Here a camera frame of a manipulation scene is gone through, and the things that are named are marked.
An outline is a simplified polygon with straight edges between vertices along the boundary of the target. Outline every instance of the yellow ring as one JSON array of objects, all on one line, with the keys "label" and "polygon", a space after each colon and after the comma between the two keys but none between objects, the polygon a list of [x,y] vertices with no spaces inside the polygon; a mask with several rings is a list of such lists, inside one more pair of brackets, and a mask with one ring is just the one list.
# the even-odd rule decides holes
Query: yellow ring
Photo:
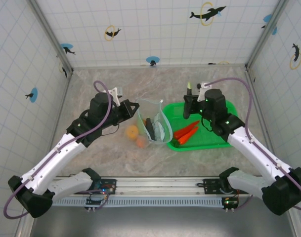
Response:
[{"label": "yellow ring", "polygon": [[63,70],[62,70],[62,63],[61,62],[59,62],[59,71],[62,73],[63,72]]},{"label": "yellow ring", "polygon": [[[107,36],[107,35],[106,35],[106,32],[107,32],[107,30],[110,29],[111,27],[113,27],[113,34],[112,34],[112,37],[111,37],[110,39],[107,39],[107,38],[106,38],[106,36]],[[106,28],[105,32],[104,32],[104,38],[105,38],[105,40],[106,40],[106,41],[111,41],[111,40],[113,39],[113,37],[114,37],[114,34],[115,34],[115,27],[114,27],[113,25],[108,26],[108,27]]]},{"label": "yellow ring", "polygon": [[295,67],[295,68],[292,68],[292,60],[295,58],[295,55],[293,55],[292,57],[291,57],[291,60],[290,60],[290,69],[291,70],[295,70],[295,69],[297,69],[300,65],[301,65],[301,59],[300,59],[300,62],[299,62],[299,64]]},{"label": "yellow ring", "polygon": [[201,7],[201,12],[200,12],[200,19],[201,19],[201,24],[202,24],[202,26],[209,26],[211,23],[213,23],[213,20],[214,20],[214,17],[212,17],[212,20],[211,20],[210,23],[208,23],[208,24],[204,24],[204,23],[203,23],[203,21],[202,21],[202,10],[203,10],[203,7],[204,7],[206,4],[209,4],[209,5],[213,6],[213,4],[211,4],[209,1],[205,2],[205,3],[202,5],[202,7]]}]

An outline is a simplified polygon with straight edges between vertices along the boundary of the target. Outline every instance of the grid pattern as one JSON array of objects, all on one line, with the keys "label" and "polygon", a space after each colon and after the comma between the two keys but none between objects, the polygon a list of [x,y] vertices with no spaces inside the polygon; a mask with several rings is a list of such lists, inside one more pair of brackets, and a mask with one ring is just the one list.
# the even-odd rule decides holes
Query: grid pattern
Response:
[{"label": "grid pattern", "polygon": [[[205,0],[42,0],[39,4],[59,42],[74,46],[76,55],[67,53],[74,67],[147,65],[149,56],[159,57],[161,65],[246,63],[263,32],[263,18],[278,0],[210,2],[213,8],[226,8],[209,26],[201,25],[198,18],[189,19],[192,11],[200,14]],[[206,4],[202,14],[209,8]],[[106,41],[110,25],[121,31]]]},{"label": "grid pattern", "polygon": [[301,0],[288,4],[278,33],[271,36],[252,68],[255,87],[277,155],[292,167],[301,167]]},{"label": "grid pattern", "polygon": [[[7,181],[30,170],[48,152],[63,91],[59,59],[25,0],[0,0],[0,236],[13,236],[18,220],[2,208],[11,194]],[[38,89],[35,103],[26,99]],[[15,200],[10,215],[18,215]]]}]

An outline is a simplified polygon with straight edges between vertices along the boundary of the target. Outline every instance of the marble floor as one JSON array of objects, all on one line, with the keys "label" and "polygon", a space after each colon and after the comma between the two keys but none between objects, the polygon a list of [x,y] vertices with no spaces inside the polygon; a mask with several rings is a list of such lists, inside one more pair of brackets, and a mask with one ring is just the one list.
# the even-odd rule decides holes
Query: marble floor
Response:
[{"label": "marble floor", "polygon": [[[123,99],[134,102],[138,98],[164,99],[164,103],[183,101],[187,82],[193,85],[226,77],[245,79],[244,67],[176,67],[138,69],[96,69],[75,71],[71,78],[54,143],[65,133],[71,122],[89,107],[96,92],[93,82],[100,80],[108,88],[121,86]],[[226,99],[231,101],[244,121],[249,96],[244,86],[236,81],[219,83]],[[136,123],[136,116],[121,123],[112,135],[100,137],[76,156],[62,171],[62,175],[77,173],[90,167],[101,176],[215,176],[235,166],[258,175],[253,165],[235,148],[175,152],[166,145],[150,145],[141,149],[124,136],[125,128]],[[252,109],[251,132],[264,142],[255,109]],[[114,131],[108,128],[106,133]]]}]

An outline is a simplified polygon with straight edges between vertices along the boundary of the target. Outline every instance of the orange carrot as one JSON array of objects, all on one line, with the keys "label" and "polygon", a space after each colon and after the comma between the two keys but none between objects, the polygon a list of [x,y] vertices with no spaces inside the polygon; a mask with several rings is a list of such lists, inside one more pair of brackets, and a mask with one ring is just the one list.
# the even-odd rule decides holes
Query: orange carrot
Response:
[{"label": "orange carrot", "polygon": [[181,137],[183,137],[185,134],[187,134],[188,132],[190,132],[200,121],[195,121],[193,123],[191,123],[190,125],[187,125],[186,127],[174,132],[173,134],[173,138],[175,140],[180,139]]},{"label": "orange carrot", "polygon": [[181,137],[179,140],[178,140],[178,143],[180,145],[184,145],[189,139],[190,137],[193,136],[194,133],[196,133],[196,131],[199,129],[199,127],[195,127],[193,128],[190,132],[188,132],[187,134],[185,134],[183,137]]}]

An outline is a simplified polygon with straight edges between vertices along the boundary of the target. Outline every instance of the clear plastic bag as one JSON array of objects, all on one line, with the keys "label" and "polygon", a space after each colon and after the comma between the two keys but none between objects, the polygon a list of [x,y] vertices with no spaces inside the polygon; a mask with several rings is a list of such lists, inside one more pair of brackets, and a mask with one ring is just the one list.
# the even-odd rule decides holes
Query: clear plastic bag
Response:
[{"label": "clear plastic bag", "polygon": [[[148,137],[149,141],[154,144],[164,144],[172,140],[172,129],[167,117],[162,111],[163,100],[156,102],[147,99],[138,99],[139,108],[137,110],[137,127],[140,135]],[[155,140],[151,136],[145,126],[145,121],[150,118]]]}]

